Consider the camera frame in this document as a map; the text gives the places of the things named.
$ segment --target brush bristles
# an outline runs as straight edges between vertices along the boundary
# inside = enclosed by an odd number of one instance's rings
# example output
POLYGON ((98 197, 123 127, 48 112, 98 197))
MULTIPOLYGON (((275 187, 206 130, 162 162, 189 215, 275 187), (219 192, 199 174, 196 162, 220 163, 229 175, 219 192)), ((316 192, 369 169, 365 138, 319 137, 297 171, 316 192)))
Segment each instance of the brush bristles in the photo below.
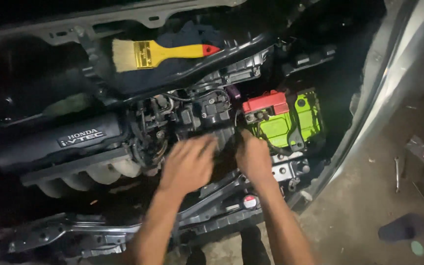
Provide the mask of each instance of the brush bristles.
POLYGON ((114 39, 112 41, 112 54, 115 70, 118 73, 137 69, 137 61, 135 60, 135 50, 133 49, 132 40, 114 39))

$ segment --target engine bay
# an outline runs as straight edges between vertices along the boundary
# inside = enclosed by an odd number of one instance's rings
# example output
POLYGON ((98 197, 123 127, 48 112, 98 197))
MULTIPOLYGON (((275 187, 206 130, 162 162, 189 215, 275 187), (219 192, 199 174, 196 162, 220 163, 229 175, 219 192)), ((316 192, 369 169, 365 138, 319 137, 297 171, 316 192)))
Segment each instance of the engine bay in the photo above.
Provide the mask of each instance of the engine bay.
POLYGON ((106 35, 95 41, 75 26, 77 43, 1 44, 0 227, 16 227, 8 252, 125 250, 171 147, 208 133, 219 142, 212 181, 186 196, 172 247, 260 213, 234 160, 240 130, 268 142, 284 198, 309 187, 351 125, 385 12, 383 1, 313 2, 248 0, 179 12, 155 29, 99 24, 96 34, 106 35), (221 50, 116 73, 114 39, 221 50))

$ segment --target wrench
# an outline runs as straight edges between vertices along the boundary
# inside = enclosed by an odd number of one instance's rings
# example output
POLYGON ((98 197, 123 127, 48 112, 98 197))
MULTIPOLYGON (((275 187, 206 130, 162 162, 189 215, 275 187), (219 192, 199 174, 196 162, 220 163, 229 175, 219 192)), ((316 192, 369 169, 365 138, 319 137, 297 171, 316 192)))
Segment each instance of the wrench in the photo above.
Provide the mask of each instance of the wrench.
POLYGON ((397 189, 395 190, 395 193, 399 193, 400 192, 400 171, 398 169, 398 157, 394 158, 395 160, 395 173, 397 174, 397 189))

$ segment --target hand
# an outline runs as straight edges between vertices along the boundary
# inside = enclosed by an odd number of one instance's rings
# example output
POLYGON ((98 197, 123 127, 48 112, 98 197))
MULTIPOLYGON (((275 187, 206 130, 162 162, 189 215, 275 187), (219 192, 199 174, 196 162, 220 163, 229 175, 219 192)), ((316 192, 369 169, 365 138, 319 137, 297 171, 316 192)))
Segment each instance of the hand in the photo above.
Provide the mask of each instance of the hand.
POLYGON ((159 189, 183 198, 209 183, 217 139, 211 135, 177 142, 166 159, 159 189))
POLYGON ((272 175, 271 156, 268 143, 256 138, 248 130, 241 132, 243 143, 238 147, 235 158, 239 170, 259 188, 264 183, 276 183, 272 175))

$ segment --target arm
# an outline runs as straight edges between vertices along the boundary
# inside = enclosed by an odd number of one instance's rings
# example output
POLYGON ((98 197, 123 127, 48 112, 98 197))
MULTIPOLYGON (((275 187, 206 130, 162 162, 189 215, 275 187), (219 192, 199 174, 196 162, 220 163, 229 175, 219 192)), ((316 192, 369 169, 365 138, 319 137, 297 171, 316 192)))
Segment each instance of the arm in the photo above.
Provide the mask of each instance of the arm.
POLYGON ((178 142, 166 160, 160 185, 145 220, 127 244, 124 259, 129 264, 162 265, 170 233, 186 194, 210 181, 216 141, 203 136, 178 142))
POLYGON ((242 132, 244 143, 238 148, 238 168, 255 187, 260 197, 269 244, 276 264, 315 264, 310 244, 281 196, 279 185, 272 175, 268 144, 242 132))

